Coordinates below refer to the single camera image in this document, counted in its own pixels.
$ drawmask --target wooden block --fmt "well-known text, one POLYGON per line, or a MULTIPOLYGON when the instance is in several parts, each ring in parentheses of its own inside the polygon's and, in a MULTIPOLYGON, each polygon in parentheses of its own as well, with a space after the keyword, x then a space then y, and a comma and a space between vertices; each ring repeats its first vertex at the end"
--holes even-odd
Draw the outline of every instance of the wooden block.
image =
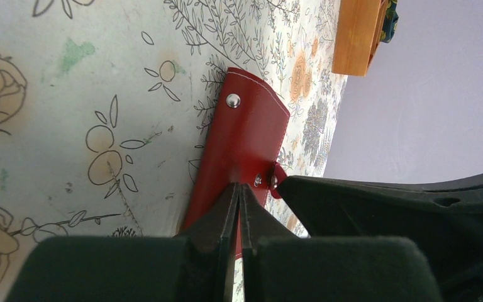
POLYGON ((341 0, 332 72, 365 76, 380 42, 388 0, 341 0))

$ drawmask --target floral tablecloth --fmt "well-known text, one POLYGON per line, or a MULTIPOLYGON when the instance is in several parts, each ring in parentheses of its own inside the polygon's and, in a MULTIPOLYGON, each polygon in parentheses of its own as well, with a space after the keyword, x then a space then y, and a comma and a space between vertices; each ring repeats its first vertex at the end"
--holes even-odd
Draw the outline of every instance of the floral tablecloth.
MULTIPOLYGON (((0 0, 0 300, 51 236, 171 236, 229 66, 288 106, 278 161, 321 176, 346 77, 334 0, 0 0)), ((266 209, 298 235, 283 201, 266 209)), ((240 261, 235 299, 243 299, 240 261)))

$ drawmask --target table surface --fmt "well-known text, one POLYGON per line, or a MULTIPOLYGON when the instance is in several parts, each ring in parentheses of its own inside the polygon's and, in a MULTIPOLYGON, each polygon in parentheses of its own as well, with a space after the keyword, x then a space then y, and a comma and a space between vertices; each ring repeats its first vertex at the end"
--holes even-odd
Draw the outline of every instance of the table surface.
MULTIPOLYGON (((323 175, 339 1, 154 2, 0 0, 0 300, 48 237, 176 233, 228 67, 289 108, 286 172, 323 175)), ((240 261, 235 283, 241 300, 240 261)))

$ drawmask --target red leather case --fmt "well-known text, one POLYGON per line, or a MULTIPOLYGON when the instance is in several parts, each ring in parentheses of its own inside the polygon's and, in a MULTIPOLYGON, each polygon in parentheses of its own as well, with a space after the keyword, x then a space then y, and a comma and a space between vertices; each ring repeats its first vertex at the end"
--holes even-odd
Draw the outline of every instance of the red leather case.
MULTIPOLYGON (((231 182, 250 184, 263 206, 290 114, 273 89, 257 76, 229 68, 182 229, 202 217, 231 182), (226 99, 237 94, 240 105, 226 99), (255 186, 257 175, 262 183, 255 186)), ((240 234, 236 257, 241 253, 240 234)))

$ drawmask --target wall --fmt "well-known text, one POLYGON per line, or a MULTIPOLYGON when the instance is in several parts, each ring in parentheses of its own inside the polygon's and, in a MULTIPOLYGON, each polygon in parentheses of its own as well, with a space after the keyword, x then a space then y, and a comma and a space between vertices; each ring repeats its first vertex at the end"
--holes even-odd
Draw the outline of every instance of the wall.
POLYGON ((349 77, 325 176, 438 182, 483 172, 483 1, 402 1, 393 41, 349 77))

